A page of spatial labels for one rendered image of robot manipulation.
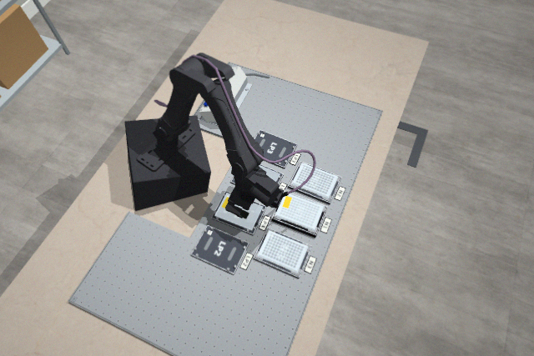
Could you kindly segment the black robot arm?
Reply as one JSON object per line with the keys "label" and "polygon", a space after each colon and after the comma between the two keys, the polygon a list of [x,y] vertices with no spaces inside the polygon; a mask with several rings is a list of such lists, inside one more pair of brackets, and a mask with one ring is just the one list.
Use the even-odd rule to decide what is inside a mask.
{"label": "black robot arm", "polygon": [[198,57],[170,70],[173,91],[166,111],[158,120],[158,129],[153,132],[156,144],[143,151],[138,162],[156,172],[195,135],[195,130],[189,126],[189,114],[198,96],[196,93],[204,93],[200,96],[208,104],[222,133],[235,185],[241,190],[250,189],[240,191],[241,200],[253,204],[257,199],[266,207],[277,208],[284,190],[266,175],[259,166],[264,160],[249,147],[246,137],[254,150],[264,157],[264,150],[249,133],[235,103],[229,81],[235,75],[233,68],[205,53],[197,55],[208,59],[219,70],[223,83],[211,79],[217,78],[217,73]]}

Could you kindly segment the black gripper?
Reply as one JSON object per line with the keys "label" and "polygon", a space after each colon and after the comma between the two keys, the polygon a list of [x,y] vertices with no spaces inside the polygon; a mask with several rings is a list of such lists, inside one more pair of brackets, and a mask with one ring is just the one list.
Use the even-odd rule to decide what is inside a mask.
{"label": "black gripper", "polygon": [[[249,190],[241,190],[241,189],[237,188],[236,185],[235,185],[234,190],[232,191],[232,193],[229,196],[228,203],[225,206],[225,210],[230,212],[230,213],[235,214],[239,218],[247,219],[249,213],[244,211],[244,210],[242,210],[242,208],[245,209],[245,210],[249,210],[249,208],[251,206],[251,203],[247,203],[244,200],[241,200],[240,191],[248,192]],[[236,207],[234,205],[238,205],[238,206],[240,206],[242,208]]]}

